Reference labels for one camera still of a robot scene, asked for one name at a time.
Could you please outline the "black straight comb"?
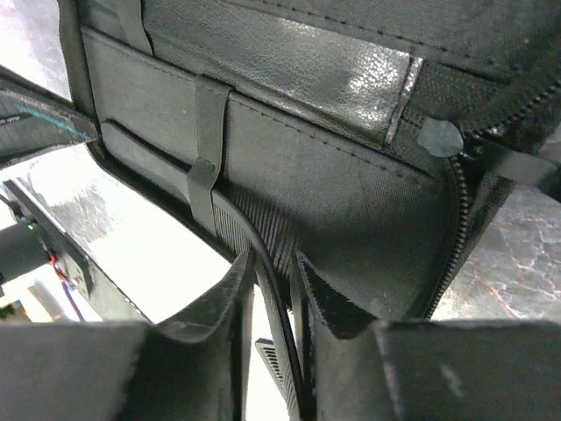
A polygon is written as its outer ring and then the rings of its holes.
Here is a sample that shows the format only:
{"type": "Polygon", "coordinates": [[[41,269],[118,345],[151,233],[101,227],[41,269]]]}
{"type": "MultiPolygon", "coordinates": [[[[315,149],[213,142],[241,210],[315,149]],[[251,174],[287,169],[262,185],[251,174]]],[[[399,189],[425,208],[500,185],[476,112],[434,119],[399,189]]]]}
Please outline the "black straight comb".
{"type": "Polygon", "coordinates": [[[273,341],[259,338],[255,341],[255,350],[259,356],[254,384],[258,413],[269,420],[288,420],[284,375],[273,341]]]}

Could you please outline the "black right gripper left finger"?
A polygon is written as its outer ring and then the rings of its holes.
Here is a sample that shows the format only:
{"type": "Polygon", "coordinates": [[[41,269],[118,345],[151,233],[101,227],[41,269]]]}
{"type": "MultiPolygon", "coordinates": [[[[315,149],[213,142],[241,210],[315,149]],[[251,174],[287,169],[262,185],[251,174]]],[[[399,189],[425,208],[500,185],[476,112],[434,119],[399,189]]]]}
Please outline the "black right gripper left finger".
{"type": "Polygon", "coordinates": [[[241,420],[255,255],[160,325],[1,328],[4,420],[241,420]]]}

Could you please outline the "black zippered tool case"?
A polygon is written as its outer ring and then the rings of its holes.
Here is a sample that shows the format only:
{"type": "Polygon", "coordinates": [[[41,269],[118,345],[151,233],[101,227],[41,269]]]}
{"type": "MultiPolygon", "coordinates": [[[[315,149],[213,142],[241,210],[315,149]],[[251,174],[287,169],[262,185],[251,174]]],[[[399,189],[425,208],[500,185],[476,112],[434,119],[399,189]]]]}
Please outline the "black zippered tool case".
{"type": "Polygon", "coordinates": [[[239,207],[288,296],[300,250],[378,318],[426,318],[560,120],[557,1],[62,1],[103,169],[221,253],[239,207]],[[210,175],[209,187],[197,172],[210,175]]]}

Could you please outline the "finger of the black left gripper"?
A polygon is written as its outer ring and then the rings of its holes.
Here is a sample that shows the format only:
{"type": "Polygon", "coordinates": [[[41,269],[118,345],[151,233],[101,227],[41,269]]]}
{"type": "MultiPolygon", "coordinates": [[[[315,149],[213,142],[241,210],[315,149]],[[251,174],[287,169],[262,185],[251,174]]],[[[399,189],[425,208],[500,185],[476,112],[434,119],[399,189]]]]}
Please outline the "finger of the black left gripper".
{"type": "Polygon", "coordinates": [[[22,162],[97,140],[96,123],[69,101],[1,68],[2,162],[22,162]]]}

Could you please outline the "black curved comb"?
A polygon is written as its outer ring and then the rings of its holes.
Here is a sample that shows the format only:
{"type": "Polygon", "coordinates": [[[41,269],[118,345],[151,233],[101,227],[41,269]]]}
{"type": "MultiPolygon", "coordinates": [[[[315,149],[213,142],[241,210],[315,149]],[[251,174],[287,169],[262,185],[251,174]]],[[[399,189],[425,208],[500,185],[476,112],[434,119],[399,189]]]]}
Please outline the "black curved comb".
{"type": "Polygon", "coordinates": [[[215,189],[212,201],[217,239],[235,253],[251,248],[256,255],[255,272],[283,377],[282,391],[288,415],[291,420],[303,420],[305,393],[302,370],[283,296],[283,283],[273,264],[275,253],[279,250],[274,241],[286,231],[286,222],[272,205],[252,195],[241,194],[231,201],[215,189]]]}

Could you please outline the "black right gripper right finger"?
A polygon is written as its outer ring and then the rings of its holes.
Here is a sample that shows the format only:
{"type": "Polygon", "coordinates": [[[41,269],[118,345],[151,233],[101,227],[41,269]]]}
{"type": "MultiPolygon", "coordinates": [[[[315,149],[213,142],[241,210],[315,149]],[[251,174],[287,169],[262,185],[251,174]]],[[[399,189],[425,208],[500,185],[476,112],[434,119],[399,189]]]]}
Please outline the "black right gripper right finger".
{"type": "Polygon", "coordinates": [[[378,319],[303,253],[305,420],[557,420],[560,327],[543,320],[378,319]]]}

